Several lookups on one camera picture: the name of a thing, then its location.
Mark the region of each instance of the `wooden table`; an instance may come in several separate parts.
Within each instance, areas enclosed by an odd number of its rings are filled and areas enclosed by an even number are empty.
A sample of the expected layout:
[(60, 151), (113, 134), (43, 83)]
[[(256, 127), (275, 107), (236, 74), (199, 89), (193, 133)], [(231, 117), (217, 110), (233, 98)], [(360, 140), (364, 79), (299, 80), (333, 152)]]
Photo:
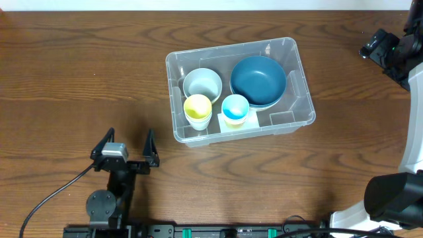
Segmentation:
[[(358, 50), (406, 12), (52, 12), (0, 17), (0, 237), (90, 163), (109, 127), (141, 159), (149, 128), (161, 166), (139, 176), (131, 216), (179, 224), (321, 219), (397, 172), (410, 95)], [(290, 36), (317, 119), (293, 134), (189, 148), (172, 133), (169, 52)], [(85, 201), (108, 173), (89, 172), (46, 203), (26, 237), (88, 222)], [(400, 231), (407, 237), (419, 230)]]

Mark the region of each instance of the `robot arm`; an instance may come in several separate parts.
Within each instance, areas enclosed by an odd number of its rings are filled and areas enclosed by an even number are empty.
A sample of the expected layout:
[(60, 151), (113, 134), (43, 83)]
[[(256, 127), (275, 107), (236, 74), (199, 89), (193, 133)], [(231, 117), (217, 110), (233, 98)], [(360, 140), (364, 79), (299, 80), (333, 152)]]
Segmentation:
[(400, 173), (417, 174), (423, 171), (423, 63), (412, 69), (408, 76), (411, 93), (410, 122)]
[[(373, 203), (373, 201), (378, 201), (378, 199), (382, 196), (386, 198), (386, 196), (379, 194), (380, 190), (384, 190), (384, 188), (374, 188), (372, 185), (378, 183), (379, 180), (386, 181), (388, 179), (398, 180), (398, 177), (406, 177), (404, 173), (410, 173), (409, 176), (415, 175), (419, 173), (419, 171), (423, 171), (423, 63), (417, 65), (413, 70), (409, 73), (409, 80), (410, 86), (410, 93), (411, 93), (411, 109), (410, 109), (410, 122), (408, 125), (408, 138), (406, 149), (404, 153), (403, 160), (399, 166), (399, 172), (403, 174), (397, 175), (387, 175), (385, 177), (376, 177), (367, 186), (366, 189), (366, 196), (369, 198), (366, 200), (368, 203)], [(415, 178), (414, 184), (419, 185), (419, 182), (423, 182), (423, 178), (419, 178), (419, 175), (412, 176)], [(388, 184), (388, 189), (392, 188), (391, 182), (386, 182)], [(399, 184), (399, 188), (403, 187), (404, 183)], [(390, 193), (392, 196), (401, 197), (410, 197), (410, 195), (406, 193)], [(401, 203), (401, 205), (405, 206), (406, 208), (409, 207), (409, 210), (414, 210), (416, 212), (420, 211), (417, 206), (416, 200), (420, 199), (420, 195), (415, 196), (412, 202), (407, 201), (405, 203)], [(376, 210), (386, 210), (384, 205), (392, 204), (392, 198), (388, 200), (386, 203), (382, 203), (382, 206), (372, 206), (372, 204), (368, 205), (369, 207), (376, 207)], [(347, 210), (335, 212), (330, 217), (330, 227), (331, 228), (347, 228), (347, 229), (358, 229), (362, 231), (373, 231), (378, 229), (379, 227), (386, 227), (390, 230), (399, 230), (402, 229), (399, 223), (397, 222), (389, 222), (389, 221), (373, 221), (371, 216), (366, 212), (365, 202), (361, 201), (357, 204), (351, 206)], [(410, 223), (420, 223), (423, 220), (419, 219), (419, 217), (415, 218), (413, 215), (409, 214), (409, 211), (406, 209), (401, 208), (399, 212), (395, 215), (401, 216), (401, 212), (405, 211), (405, 218), (410, 218)], [(332, 236), (336, 238), (348, 238), (350, 235), (348, 234), (339, 234), (339, 233), (332, 233)]]
[[(404, 27), (405, 36), (378, 30), (360, 50), (384, 74), (411, 93), (408, 137), (398, 174), (372, 178), (364, 200), (335, 212), (331, 228), (372, 231), (423, 227), (423, 0), (415, 0)], [(349, 235), (331, 233), (335, 238)]]

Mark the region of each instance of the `black cable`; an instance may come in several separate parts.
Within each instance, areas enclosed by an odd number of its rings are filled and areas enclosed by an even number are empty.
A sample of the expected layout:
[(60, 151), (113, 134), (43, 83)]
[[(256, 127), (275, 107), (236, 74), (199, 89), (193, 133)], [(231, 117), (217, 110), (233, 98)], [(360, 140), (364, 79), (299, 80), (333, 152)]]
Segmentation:
[(82, 176), (84, 176), (88, 171), (90, 171), (90, 169), (93, 166), (90, 165), (88, 168), (86, 168), (84, 171), (82, 171), (78, 176), (76, 176), (74, 179), (72, 179), (71, 181), (69, 181), (67, 184), (63, 185), (61, 188), (57, 189), (55, 192), (53, 192), (52, 194), (50, 194), (47, 198), (45, 198), (43, 201), (41, 201), (39, 203), (39, 205), (37, 205), (26, 217), (26, 219), (24, 220), (24, 223), (22, 224), (22, 226), (20, 227), (20, 232), (19, 232), (19, 238), (23, 238), (24, 237), (24, 230), (26, 225), (28, 224), (29, 219), (31, 219), (32, 215), (34, 215), (34, 213), (41, 208), (41, 206), (43, 206), (50, 198), (53, 198), (56, 194), (58, 194), (59, 192), (65, 190), (65, 188), (67, 188), (68, 186), (70, 186), (71, 184), (73, 184), (74, 182), (76, 182), (76, 180), (80, 179)]
[(284, 223), (282, 224), (282, 231), (284, 232), (284, 233), (286, 233), (286, 230), (285, 230), (285, 224), (286, 224), (286, 222), (287, 221), (289, 221), (290, 219), (292, 219), (292, 218), (299, 218), (299, 219), (302, 219), (303, 221), (305, 221), (304, 220), (304, 218), (302, 218), (301, 216), (299, 216), (299, 215), (292, 215), (292, 216), (289, 216), (288, 218), (286, 218), (285, 219), (285, 221), (284, 221)]
[(374, 237), (374, 238), (400, 238), (395, 235), (374, 233), (371, 231), (359, 231), (359, 230), (353, 230), (353, 229), (340, 229), (340, 228), (302, 229), (302, 230), (292, 231), (282, 235), (278, 235), (274, 238), (286, 238), (286, 237), (291, 237), (294, 235), (308, 234), (308, 233), (343, 233), (343, 234), (351, 234), (351, 235), (364, 235), (364, 236)]
[[(386, 227), (378, 227), (374, 230), (371, 230), (370, 232), (394, 235), (394, 233), (392, 233), (392, 231), (390, 231)], [(365, 235), (355, 235), (355, 236), (353, 236), (353, 238), (362, 238), (362, 237), (365, 237)]]

